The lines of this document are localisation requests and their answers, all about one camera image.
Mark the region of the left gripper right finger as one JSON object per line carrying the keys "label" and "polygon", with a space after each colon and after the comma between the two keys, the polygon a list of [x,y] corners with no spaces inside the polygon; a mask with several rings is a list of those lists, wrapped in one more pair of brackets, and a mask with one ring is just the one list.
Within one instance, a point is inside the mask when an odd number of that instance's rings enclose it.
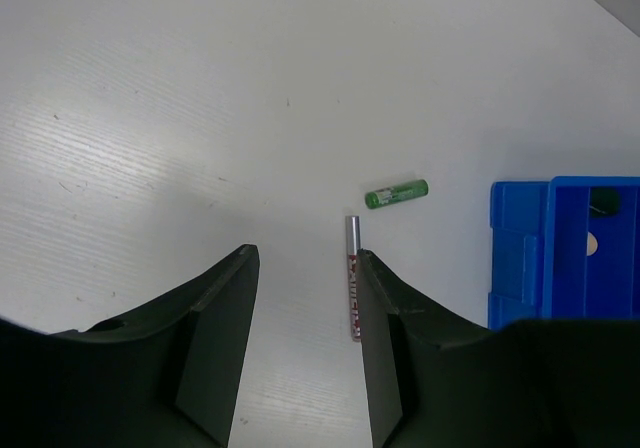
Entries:
{"label": "left gripper right finger", "polygon": [[635,447],[639,325],[525,319],[492,331],[358,255],[377,447]]}

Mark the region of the beige makeup sponge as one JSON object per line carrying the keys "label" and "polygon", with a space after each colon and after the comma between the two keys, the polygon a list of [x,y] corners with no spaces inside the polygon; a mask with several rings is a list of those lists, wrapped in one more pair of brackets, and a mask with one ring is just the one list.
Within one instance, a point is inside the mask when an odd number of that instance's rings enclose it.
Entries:
{"label": "beige makeup sponge", "polygon": [[586,254],[588,256],[593,256],[598,250],[598,240],[595,235],[591,232],[587,234],[587,251]]}

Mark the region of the red lip gloss tube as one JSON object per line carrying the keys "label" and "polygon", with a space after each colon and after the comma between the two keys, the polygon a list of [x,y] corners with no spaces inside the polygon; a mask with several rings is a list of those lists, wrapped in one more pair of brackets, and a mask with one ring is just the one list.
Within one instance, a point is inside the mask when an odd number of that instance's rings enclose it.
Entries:
{"label": "red lip gloss tube", "polygon": [[355,342],[361,339],[359,308],[357,301],[357,254],[361,248],[360,220],[358,216],[350,215],[345,218],[346,227],[346,260],[347,284],[349,293],[349,315],[351,338]]}

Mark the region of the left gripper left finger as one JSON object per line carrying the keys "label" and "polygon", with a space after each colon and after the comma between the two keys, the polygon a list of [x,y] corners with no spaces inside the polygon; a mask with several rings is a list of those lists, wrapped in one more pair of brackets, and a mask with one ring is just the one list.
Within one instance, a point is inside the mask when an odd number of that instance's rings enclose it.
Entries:
{"label": "left gripper left finger", "polygon": [[3,321],[2,445],[226,446],[258,277],[258,249],[245,244],[83,332]]}

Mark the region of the green round compact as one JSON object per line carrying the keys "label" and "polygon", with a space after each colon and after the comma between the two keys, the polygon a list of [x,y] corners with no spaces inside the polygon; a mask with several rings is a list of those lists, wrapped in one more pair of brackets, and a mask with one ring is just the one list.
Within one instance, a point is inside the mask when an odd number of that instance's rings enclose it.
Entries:
{"label": "green round compact", "polygon": [[589,213],[591,217],[616,216],[620,211],[621,196],[613,187],[593,187],[590,190]]}

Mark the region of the green clear lipstick tube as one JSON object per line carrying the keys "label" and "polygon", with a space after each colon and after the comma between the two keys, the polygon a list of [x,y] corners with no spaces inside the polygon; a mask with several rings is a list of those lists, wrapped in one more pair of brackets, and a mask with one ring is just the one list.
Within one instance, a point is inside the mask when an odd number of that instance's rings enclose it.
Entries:
{"label": "green clear lipstick tube", "polygon": [[363,199],[368,209],[376,210],[426,197],[429,191],[430,187],[425,179],[376,182],[365,190]]}

